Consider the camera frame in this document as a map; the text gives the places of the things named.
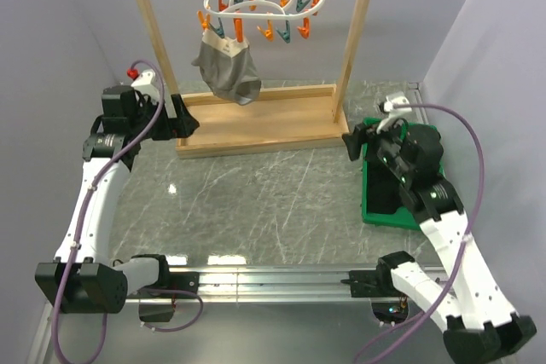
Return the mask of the taupe underwear beige waistband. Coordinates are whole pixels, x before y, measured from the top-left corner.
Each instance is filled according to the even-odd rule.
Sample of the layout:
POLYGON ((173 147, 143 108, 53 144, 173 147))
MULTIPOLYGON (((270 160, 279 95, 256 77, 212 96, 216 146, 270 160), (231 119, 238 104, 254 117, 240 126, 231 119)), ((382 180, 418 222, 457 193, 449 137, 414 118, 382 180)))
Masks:
POLYGON ((240 106, 258 99, 262 81, 258 75, 246 38, 221 38, 213 30, 203 32, 198 55, 192 66, 218 98, 240 106))

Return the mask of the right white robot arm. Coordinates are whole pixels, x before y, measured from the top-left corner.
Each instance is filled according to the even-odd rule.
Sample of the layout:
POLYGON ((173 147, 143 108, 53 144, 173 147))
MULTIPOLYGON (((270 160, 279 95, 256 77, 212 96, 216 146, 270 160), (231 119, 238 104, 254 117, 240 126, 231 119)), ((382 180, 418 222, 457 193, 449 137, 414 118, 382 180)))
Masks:
POLYGON ((386 172, 449 276, 440 285, 405 251, 379 258, 373 286, 411 298, 442 332, 455 363, 490 363, 519 351, 537 333, 503 295, 472 236, 468 215, 444 177, 440 134, 423 124, 360 124, 342 136, 350 159, 386 172))

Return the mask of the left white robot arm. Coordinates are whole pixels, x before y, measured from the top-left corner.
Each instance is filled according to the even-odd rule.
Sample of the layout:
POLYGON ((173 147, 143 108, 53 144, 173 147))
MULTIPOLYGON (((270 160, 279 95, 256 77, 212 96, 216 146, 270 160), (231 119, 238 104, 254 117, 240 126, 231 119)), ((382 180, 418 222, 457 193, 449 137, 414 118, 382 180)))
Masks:
POLYGON ((143 140, 191 136, 199 122, 180 95, 174 107, 143 88, 118 85, 102 92, 102 114, 83 145, 83 175, 67 233, 52 261, 39 263, 35 281, 57 314, 116 314, 144 289, 164 297, 172 286, 166 256, 143 254, 111 266, 107 252, 119 196, 143 140))

